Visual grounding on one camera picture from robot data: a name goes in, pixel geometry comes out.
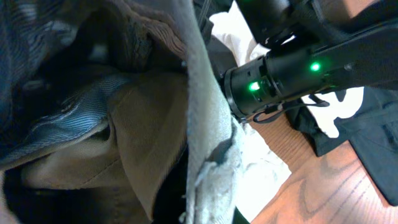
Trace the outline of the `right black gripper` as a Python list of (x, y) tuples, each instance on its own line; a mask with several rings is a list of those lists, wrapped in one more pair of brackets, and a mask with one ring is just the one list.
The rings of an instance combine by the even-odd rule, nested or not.
[(264, 56), (227, 70), (222, 89), (231, 112), (237, 119), (247, 119), (256, 113), (277, 108), (280, 103), (267, 74)]

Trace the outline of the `white t-shirt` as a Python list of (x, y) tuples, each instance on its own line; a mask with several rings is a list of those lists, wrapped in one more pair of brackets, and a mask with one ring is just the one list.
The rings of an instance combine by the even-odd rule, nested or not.
[[(232, 3), (228, 12), (212, 15), (210, 21), (214, 23), (211, 34), (232, 51), (239, 66), (270, 51), (254, 40), (236, 2)], [(345, 119), (355, 115), (363, 103), (364, 88), (347, 89), (342, 100), (338, 99), (337, 92), (317, 94), (316, 97), (329, 102), (330, 105), (325, 108), (310, 106), (310, 117), (315, 119), (321, 132), (329, 138), (337, 138), (340, 132), (336, 127), (335, 119)]]

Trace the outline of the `khaki green shorts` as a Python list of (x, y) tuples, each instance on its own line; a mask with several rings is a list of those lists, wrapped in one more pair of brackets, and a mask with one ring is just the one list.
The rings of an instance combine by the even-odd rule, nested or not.
[(1, 2), (2, 223), (231, 223), (205, 1)]

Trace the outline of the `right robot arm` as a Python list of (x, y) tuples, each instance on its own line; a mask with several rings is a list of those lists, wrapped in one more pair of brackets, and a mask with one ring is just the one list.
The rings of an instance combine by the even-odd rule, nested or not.
[(238, 1), (268, 52), (223, 79), (238, 119), (275, 120), (305, 95), (397, 82), (397, 2), (377, 1), (347, 26), (328, 21), (319, 1)]

